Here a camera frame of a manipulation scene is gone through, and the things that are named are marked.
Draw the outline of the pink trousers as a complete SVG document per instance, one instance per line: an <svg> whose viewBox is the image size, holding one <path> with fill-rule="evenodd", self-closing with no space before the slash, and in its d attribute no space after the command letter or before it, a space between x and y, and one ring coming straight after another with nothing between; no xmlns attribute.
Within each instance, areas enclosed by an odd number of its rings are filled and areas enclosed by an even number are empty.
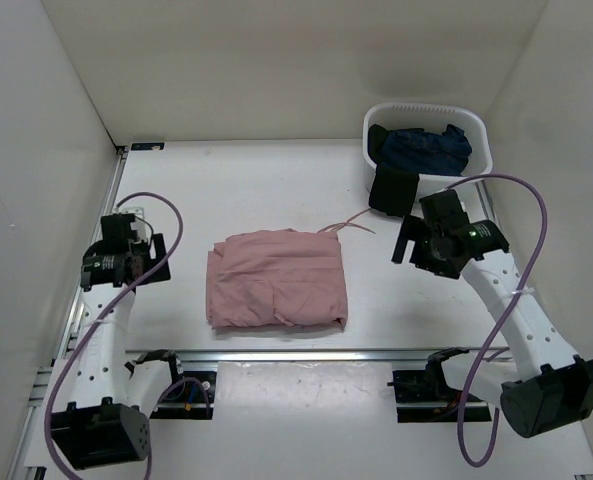
<svg viewBox="0 0 593 480"><path fill-rule="evenodd" d="M362 210L318 231L236 234L207 254L205 310L212 329L344 328L348 295L338 232L371 230Z"/></svg>

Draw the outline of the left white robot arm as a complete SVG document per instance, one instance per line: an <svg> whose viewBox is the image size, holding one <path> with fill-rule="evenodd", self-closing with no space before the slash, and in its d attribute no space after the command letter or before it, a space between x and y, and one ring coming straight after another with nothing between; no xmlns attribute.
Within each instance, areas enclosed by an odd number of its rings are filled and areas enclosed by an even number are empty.
<svg viewBox="0 0 593 480"><path fill-rule="evenodd" d="M164 237L141 208L101 219L101 238L83 255L78 355L50 414L50 437L76 471L144 460L157 400L182 395L186 377L171 350L126 356L136 300L128 285L170 280Z"/></svg>

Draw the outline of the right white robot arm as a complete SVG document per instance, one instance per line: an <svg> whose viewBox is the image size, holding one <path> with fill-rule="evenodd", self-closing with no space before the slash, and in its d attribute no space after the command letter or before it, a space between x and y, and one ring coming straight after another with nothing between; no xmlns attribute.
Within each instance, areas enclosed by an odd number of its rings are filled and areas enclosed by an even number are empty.
<svg viewBox="0 0 593 480"><path fill-rule="evenodd" d="M464 279L500 325L513 362L483 362L471 393L498 407L523 438L586 419L593 410L593 359L584 360L556 331L520 282L509 243L490 220L473 222L458 194L447 190L420 201L421 216L404 218L393 260L410 261L437 276Z"/></svg>

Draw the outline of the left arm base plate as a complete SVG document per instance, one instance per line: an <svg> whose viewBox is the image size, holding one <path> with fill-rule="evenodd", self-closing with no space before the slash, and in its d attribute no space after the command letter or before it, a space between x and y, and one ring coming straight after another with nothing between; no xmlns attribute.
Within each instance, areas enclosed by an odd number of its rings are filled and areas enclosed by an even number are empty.
<svg viewBox="0 0 593 480"><path fill-rule="evenodd" d="M202 421L213 418L217 372L188 371L184 375L195 378L201 386L186 381L159 404L151 415L152 419Z"/></svg>

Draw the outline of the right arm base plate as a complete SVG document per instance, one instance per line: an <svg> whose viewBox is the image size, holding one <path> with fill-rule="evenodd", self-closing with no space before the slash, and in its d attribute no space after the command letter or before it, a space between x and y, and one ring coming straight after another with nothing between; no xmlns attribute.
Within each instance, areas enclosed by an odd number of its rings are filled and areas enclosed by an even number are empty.
<svg viewBox="0 0 593 480"><path fill-rule="evenodd" d="M456 423L461 392L438 391L423 370L394 370L387 384L394 390L398 424Z"/></svg>

